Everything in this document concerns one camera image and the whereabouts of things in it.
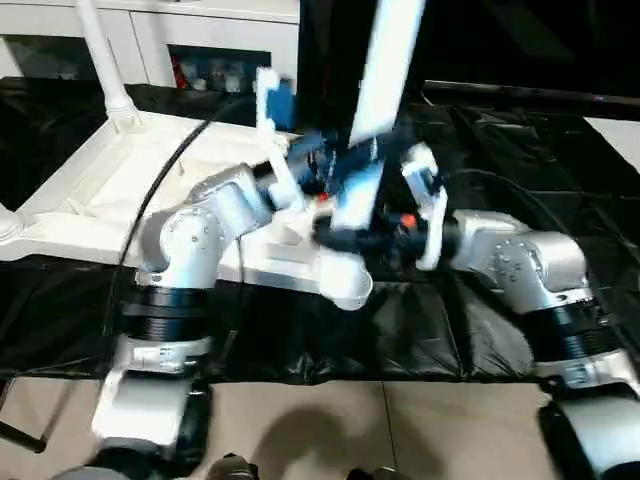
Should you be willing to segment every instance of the black tablecloth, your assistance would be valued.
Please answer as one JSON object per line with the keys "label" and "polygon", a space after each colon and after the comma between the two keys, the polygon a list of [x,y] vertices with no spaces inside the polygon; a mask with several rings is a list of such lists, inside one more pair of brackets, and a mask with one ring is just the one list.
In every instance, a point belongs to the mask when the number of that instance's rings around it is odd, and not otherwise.
{"label": "black tablecloth", "polygon": [[[219,95],[129,89],[142,110],[205,118]],[[17,208],[104,121],[95,85],[0,81],[0,199]],[[254,111],[229,119],[251,124]],[[483,168],[530,190],[584,249],[607,307],[640,339],[640,177],[579,117],[409,105],[407,121],[445,171]],[[385,198],[408,193],[385,172]],[[449,187],[454,208],[495,209],[532,227],[540,212],[477,180]],[[315,295],[218,282],[209,322],[211,381],[318,383],[330,379],[527,381],[531,354],[510,313],[468,275],[422,273],[367,259],[376,280],[367,305],[343,312]],[[112,266],[32,256],[0,264],[0,374],[100,376]],[[120,287],[131,281],[125,271]]]}

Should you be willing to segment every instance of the white metal bar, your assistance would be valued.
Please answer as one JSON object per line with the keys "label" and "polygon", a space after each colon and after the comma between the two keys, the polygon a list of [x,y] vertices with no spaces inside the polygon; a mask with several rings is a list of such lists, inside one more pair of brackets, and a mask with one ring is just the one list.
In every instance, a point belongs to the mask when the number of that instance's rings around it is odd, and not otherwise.
{"label": "white metal bar", "polygon": [[107,115],[118,128],[133,128],[140,123],[138,113],[124,89],[111,46],[100,23],[98,10],[92,0],[77,0],[76,7],[100,85],[104,91]]}
{"label": "white metal bar", "polygon": [[0,35],[0,78],[21,77],[22,71],[16,62],[7,41]]}

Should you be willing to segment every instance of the white shelf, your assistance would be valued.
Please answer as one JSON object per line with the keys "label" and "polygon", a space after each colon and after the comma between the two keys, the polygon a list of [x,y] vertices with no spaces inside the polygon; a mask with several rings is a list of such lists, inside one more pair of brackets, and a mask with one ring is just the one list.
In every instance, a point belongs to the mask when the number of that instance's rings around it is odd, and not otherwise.
{"label": "white shelf", "polygon": [[[74,0],[0,0],[2,4],[73,7]],[[96,0],[100,9],[300,23],[299,0]]]}
{"label": "white shelf", "polygon": [[[0,261],[30,254],[115,264],[143,196],[166,159],[197,120],[140,112],[143,127],[120,134],[106,122],[18,210],[21,233],[0,242]],[[216,123],[184,152],[158,189],[146,214],[182,203],[193,185],[240,162],[265,161],[254,128]],[[275,214],[264,228],[242,238],[245,281],[318,292],[317,247],[308,240],[314,206]],[[138,265],[136,244],[127,265]],[[231,245],[218,278],[238,281]]]}

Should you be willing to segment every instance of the beige floor tile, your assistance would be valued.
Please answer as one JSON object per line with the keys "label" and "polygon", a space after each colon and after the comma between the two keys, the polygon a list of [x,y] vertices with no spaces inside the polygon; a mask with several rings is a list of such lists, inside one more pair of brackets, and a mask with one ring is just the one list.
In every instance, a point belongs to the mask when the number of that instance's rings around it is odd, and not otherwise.
{"label": "beige floor tile", "polygon": [[214,411],[210,459],[243,455],[261,480],[343,480],[393,464],[379,382],[216,385]]}
{"label": "beige floor tile", "polygon": [[45,480],[86,460],[94,445],[90,424],[97,393],[93,381],[20,379],[0,419],[36,437],[52,431],[41,454],[0,440],[0,480]]}
{"label": "beige floor tile", "polygon": [[[68,386],[69,401],[44,453],[0,441],[0,480],[45,480],[88,458],[94,382],[21,380],[0,418],[39,435]],[[209,461],[229,452],[257,463],[262,480],[342,480],[355,466],[392,465],[381,384],[216,385]],[[205,473],[203,466],[195,477]]]}
{"label": "beige floor tile", "polygon": [[534,385],[385,382],[400,472],[416,480],[554,479]]}

